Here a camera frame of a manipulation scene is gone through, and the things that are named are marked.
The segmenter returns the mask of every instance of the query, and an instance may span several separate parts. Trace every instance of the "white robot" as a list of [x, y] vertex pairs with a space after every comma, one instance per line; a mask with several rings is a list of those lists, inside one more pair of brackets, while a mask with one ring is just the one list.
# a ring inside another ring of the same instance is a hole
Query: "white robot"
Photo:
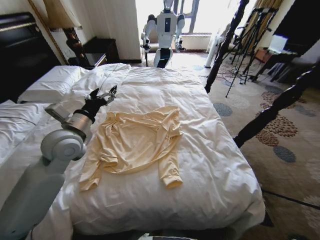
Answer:
[[180, 14], [175, 15], [171, 11], [171, 6], [174, 0], [163, 0], [164, 9], [155, 18], [154, 15], [149, 15], [147, 24], [144, 26], [144, 32], [141, 34], [143, 44], [141, 45], [145, 52], [148, 53], [150, 50], [149, 34], [152, 29], [156, 29], [158, 36], [159, 49], [155, 53], [153, 66], [157, 68], [165, 68], [173, 55], [171, 49], [171, 42], [175, 34], [175, 50], [180, 52], [185, 50], [182, 47], [181, 33], [185, 26], [185, 16]]
[[117, 86], [97, 95], [99, 88], [85, 97], [85, 105], [70, 113], [59, 104], [45, 110], [61, 122], [62, 128], [41, 142], [42, 157], [29, 165], [0, 209], [0, 240], [25, 239], [45, 217], [64, 184], [64, 171], [70, 161], [79, 160], [90, 141], [91, 125], [100, 107], [115, 99]]

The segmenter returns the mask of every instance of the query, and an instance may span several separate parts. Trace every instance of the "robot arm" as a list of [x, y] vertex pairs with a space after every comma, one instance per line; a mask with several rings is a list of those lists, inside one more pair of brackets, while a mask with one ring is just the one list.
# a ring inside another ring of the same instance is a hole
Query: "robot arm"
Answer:
[[181, 14], [178, 16], [178, 22], [176, 26], [175, 39], [174, 39], [174, 46], [177, 53], [180, 51], [186, 50], [184, 47], [182, 47], [182, 39], [181, 39], [181, 33], [184, 26], [185, 26], [185, 16]]
[[141, 47], [148, 53], [150, 50], [150, 40], [149, 34], [151, 33], [152, 29], [155, 29], [157, 26], [157, 19], [154, 15], [149, 15], [148, 22], [144, 26], [144, 32], [141, 33], [142, 45]]
[[71, 160], [79, 160], [91, 138], [90, 127], [101, 106], [114, 100], [117, 86], [97, 96], [99, 89], [85, 98], [85, 105], [70, 113], [52, 104], [46, 111], [60, 121], [63, 129], [49, 133], [41, 142], [42, 157], [29, 165], [0, 210], [0, 239], [20, 240], [47, 214], [64, 184], [64, 171]]

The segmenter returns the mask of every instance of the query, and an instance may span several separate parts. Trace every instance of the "patterned carpet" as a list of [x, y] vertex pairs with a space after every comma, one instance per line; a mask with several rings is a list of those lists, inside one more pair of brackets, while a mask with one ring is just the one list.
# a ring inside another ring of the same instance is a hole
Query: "patterned carpet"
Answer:
[[[167, 68], [190, 72], [205, 85], [210, 69], [203, 67], [206, 53], [174, 53]], [[153, 66], [154, 54], [148, 54]], [[135, 64], [145, 66], [145, 62]], [[261, 64], [254, 61], [249, 73]], [[290, 85], [270, 82], [262, 74], [257, 83], [239, 84], [236, 78], [226, 98], [231, 61], [226, 59], [212, 85], [209, 98], [229, 133], [234, 137], [259, 112]], [[280, 111], [256, 137], [247, 141], [241, 151], [256, 174], [261, 187], [318, 209], [264, 193], [273, 227], [258, 225], [248, 230], [243, 240], [319, 240], [320, 239], [320, 90], [309, 88], [295, 104]]]

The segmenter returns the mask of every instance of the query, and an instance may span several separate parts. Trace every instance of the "robot leg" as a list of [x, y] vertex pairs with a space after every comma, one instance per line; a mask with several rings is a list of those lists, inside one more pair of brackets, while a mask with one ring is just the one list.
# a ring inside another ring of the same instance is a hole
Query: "robot leg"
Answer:
[[153, 66], [155, 68], [165, 68], [172, 58], [173, 51], [169, 48], [160, 48], [155, 52]]

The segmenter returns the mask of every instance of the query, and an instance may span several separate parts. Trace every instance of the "tripod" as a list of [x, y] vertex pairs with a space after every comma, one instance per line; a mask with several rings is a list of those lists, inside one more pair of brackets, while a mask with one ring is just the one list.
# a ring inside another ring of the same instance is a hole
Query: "tripod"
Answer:
[[236, 43], [237, 50], [236, 50], [236, 52], [235, 52], [235, 54], [234, 54], [234, 56], [233, 56], [233, 59], [232, 59], [232, 61], [231, 61], [231, 64], [234, 64], [234, 61], [235, 61], [236, 56], [238, 55], [238, 53], [239, 53], [240, 51], [243, 52], [244, 46], [242, 45], [242, 41], [243, 41], [243, 39], [245, 38], [245, 36], [247, 36], [247, 34], [251, 32], [251, 29], [249, 29], [249, 30], [246, 32], [246, 28], [247, 28], [247, 26], [249, 25], [250, 20], [251, 20], [251, 18], [253, 17], [253, 15], [255, 14], [256, 11], [257, 11], [257, 8], [254, 8], [254, 9], [252, 10], [252, 12], [250, 13], [250, 16], [249, 16], [248, 20], [247, 20], [246, 23], [245, 23], [245, 26], [238, 27], [238, 29], [242, 28], [243, 30], [242, 30], [239, 38], [237, 39], [237, 43]]
[[[233, 77], [233, 80], [231, 82], [231, 85], [228, 89], [228, 92], [226, 94], [226, 98], [228, 97], [228, 94], [231, 90], [231, 87], [239, 73], [239, 70], [240, 70], [240, 67], [241, 65], [243, 64], [244, 62], [244, 59], [246, 58], [246, 56], [248, 55], [248, 51], [249, 51], [249, 48], [253, 42], [253, 47], [252, 47], [252, 51], [250, 52], [250, 60], [249, 60], [249, 63], [248, 65], [246, 66], [246, 68], [243, 70], [242, 74], [245, 74], [245, 79], [244, 79], [244, 84], [246, 84], [247, 82], [247, 78], [248, 78], [248, 73], [249, 73], [249, 68], [252, 64], [252, 62], [254, 61], [254, 58], [255, 58], [255, 51], [254, 49], [257, 47], [257, 44], [258, 42], [261, 40], [262, 36], [264, 35], [264, 33], [268, 30], [268, 31], [271, 31], [271, 29], [269, 29], [269, 24], [271, 23], [272, 19], [274, 18], [274, 16], [276, 15], [278, 9], [275, 9], [275, 8], [254, 8], [246, 25], [248, 25], [248, 22], [249, 20], [251, 19], [252, 15], [255, 13], [255, 12], [258, 12], [258, 19], [256, 21], [256, 23], [250, 27], [250, 29], [245, 33], [245, 34], [241, 34], [241, 38], [239, 39], [238, 43], [232, 48], [235, 49], [239, 44], [241, 44], [243, 38], [247, 35], [249, 35], [248, 37], [248, 41], [245, 43], [245, 45], [243, 46], [242, 48], [242, 52], [243, 52], [243, 55], [242, 55], [242, 59], [241, 59], [241, 62], [239, 64], [239, 67], [236, 67], [235, 69], [235, 73], [234, 73], [234, 77]], [[269, 18], [265, 28], [263, 29], [262, 33], [259, 35], [259, 30], [261, 28], [261, 24], [262, 24], [262, 21], [265, 19], [265, 17], [267, 16], [268, 13], [272, 13], [271, 17]], [[233, 56], [233, 59], [232, 59], [232, 63], [234, 62], [235, 58], [236, 58], [236, 55], [235, 54]]]

